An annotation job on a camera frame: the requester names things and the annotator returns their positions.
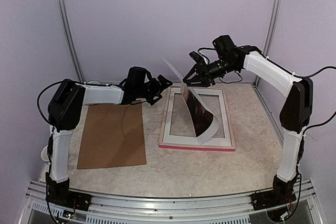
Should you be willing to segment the dark photo with white figure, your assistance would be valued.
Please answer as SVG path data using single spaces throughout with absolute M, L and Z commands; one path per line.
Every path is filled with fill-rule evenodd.
M 186 85 L 181 86 L 180 92 L 188 108 L 196 137 L 200 137 L 211 126 L 214 116 Z

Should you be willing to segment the brown backing board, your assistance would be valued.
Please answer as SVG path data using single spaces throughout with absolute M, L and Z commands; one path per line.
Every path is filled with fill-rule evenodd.
M 142 105 L 90 105 L 77 168 L 101 169 L 145 164 Z

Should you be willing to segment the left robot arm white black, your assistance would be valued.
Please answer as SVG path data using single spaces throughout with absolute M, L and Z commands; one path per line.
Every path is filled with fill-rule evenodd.
M 142 67 L 130 68 L 128 76 L 119 84 L 80 83 L 70 79 L 61 81 L 47 108 L 50 138 L 46 154 L 51 180 L 56 183 L 68 180 L 70 140 L 84 105 L 131 105 L 138 99 L 154 105 L 172 84 L 162 75 L 152 77 Z

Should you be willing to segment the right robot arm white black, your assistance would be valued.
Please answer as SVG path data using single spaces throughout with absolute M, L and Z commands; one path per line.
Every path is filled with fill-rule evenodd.
M 276 176 L 285 183 L 293 180 L 298 174 L 304 149 L 304 131 L 312 114 L 312 80 L 296 76 L 264 56 L 256 46 L 236 46 L 229 35 L 216 38 L 213 46 L 218 55 L 218 60 L 213 62 L 199 52 L 190 52 L 195 65 L 183 82 L 189 87 L 209 87 L 214 85 L 216 78 L 245 69 L 278 90 L 286 100 L 279 116 L 284 142 Z

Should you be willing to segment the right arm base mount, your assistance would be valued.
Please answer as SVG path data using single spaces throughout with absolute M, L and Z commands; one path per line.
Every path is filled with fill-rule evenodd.
M 300 178 L 300 175 L 300 173 L 296 173 L 294 178 L 288 182 L 282 181 L 275 175 L 272 189 L 259 192 L 255 191 L 251 194 L 253 209 L 262 210 L 295 201 L 297 198 L 293 187 L 297 179 Z

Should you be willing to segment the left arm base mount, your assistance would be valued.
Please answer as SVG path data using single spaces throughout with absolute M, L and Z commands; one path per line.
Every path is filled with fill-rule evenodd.
M 70 190 L 70 179 L 57 183 L 46 172 L 46 201 L 74 210 L 88 211 L 92 196 Z

